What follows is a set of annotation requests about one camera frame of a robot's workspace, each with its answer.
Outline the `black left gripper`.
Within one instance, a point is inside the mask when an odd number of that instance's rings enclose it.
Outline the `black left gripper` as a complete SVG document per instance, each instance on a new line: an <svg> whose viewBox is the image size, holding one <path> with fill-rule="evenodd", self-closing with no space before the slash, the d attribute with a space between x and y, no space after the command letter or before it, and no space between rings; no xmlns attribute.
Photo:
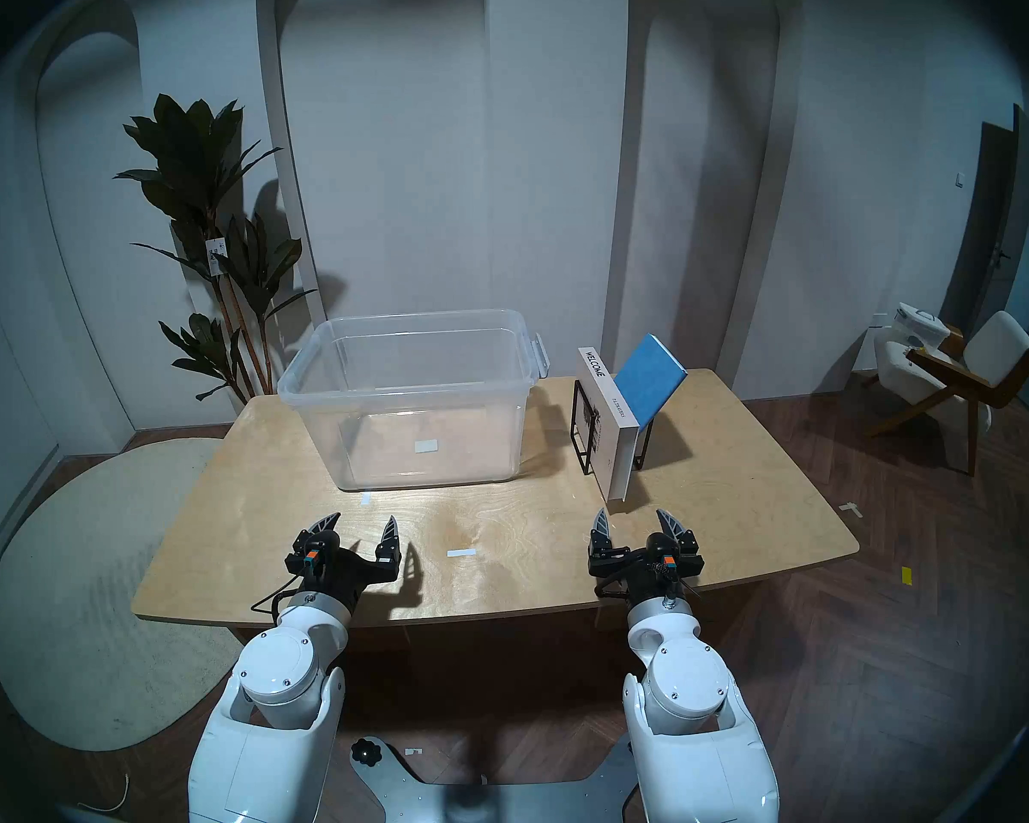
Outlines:
<svg viewBox="0 0 1029 823"><path fill-rule="evenodd" d="M289 574L301 578L301 591L334 598L353 615L366 588L397 580L401 563L399 529L396 517L389 516L375 559L366 560L340 545L340 517L336 511L299 533L292 552L285 557L285 567Z"/></svg>

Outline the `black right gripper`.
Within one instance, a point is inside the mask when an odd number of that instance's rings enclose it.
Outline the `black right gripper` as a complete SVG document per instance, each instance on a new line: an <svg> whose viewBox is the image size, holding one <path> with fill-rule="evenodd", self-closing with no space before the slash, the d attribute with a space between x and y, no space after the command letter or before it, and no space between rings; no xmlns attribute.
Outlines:
<svg viewBox="0 0 1029 823"><path fill-rule="evenodd" d="M657 508L660 531L648 536L645 547L614 547L607 510L593 518L588 545L588 573L597 580L600 599L620 599L638 605L648 599L679 599L687 578L704 568L695 533L669 511Z"/></svg>

